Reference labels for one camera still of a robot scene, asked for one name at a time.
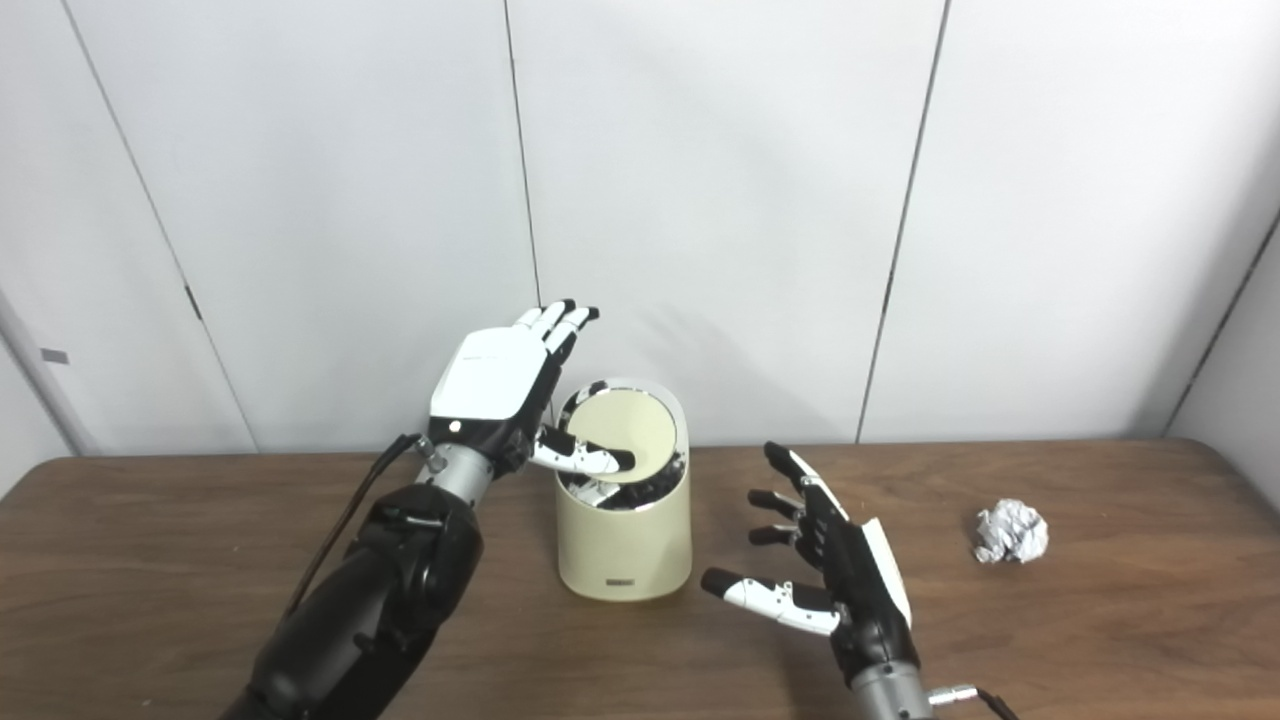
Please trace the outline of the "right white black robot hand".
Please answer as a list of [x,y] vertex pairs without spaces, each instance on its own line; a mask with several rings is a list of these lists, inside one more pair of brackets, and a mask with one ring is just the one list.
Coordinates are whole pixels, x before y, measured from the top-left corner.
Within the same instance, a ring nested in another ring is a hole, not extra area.
[[708,568],[700,587],[726,603],[824,637],[847,684],[869,669],[908,665],[920,670],[910,603],[881,521],[852,521],[820,474],[791,448],[769,441],[763,452],[795,495],[750,489],[753,507],[787,521],[758,527],[748,541],[790,547],[820,574],[822,583],[805,585]]

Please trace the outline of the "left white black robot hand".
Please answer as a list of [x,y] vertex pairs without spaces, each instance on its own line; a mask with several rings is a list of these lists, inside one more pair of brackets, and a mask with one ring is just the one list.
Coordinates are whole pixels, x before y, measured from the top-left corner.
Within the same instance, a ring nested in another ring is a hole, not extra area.
[[635,469],[634,452],[543,420],[581,329],[598,316],[598,307],[564,299],[531,307],[511,325],[468,333],[431,393],[428,439],[477,454],[494,480],[527,462],[577,474]]

